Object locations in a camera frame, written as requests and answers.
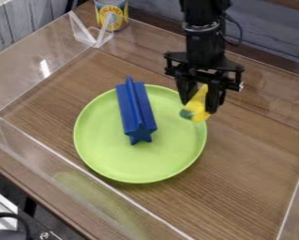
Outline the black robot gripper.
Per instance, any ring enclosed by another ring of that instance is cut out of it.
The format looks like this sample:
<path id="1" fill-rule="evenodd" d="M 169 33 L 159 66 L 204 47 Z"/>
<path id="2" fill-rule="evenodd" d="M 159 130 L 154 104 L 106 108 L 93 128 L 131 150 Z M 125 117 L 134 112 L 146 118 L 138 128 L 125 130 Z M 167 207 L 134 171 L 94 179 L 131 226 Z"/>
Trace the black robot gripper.
<path id="1" fill-rule="evenodd" d="M 187 104 L 198 91 L 198 83 L 209 85 L 206 110 L 217 113 L 225 103 L 226 89 L 241 92 L 244 89 L 242 74 L 245 67 L 224 56 L 210 66 L 195 65 L 185 52 L 166 52 L 166 74 L 177 82 L 181 101 Z"/>

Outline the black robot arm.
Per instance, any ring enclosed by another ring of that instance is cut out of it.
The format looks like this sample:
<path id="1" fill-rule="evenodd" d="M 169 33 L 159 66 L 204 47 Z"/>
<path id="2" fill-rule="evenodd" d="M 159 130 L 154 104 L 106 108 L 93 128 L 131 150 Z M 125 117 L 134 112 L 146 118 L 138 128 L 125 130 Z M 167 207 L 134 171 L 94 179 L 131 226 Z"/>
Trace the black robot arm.
<path id="1" fill-rule="evenodd" d="M 179 4 L 186 50 L 165 53 L 166 74 L 175 79 L 183 104 L 193 100 L 199 83 L 208 87 L 204 103 L 206 112 L 214 114 L 225 103 L 228 91 L 240 92 L 244 88 L 245 67 L 226 57 L 230 0 L 179 0 Z"/>

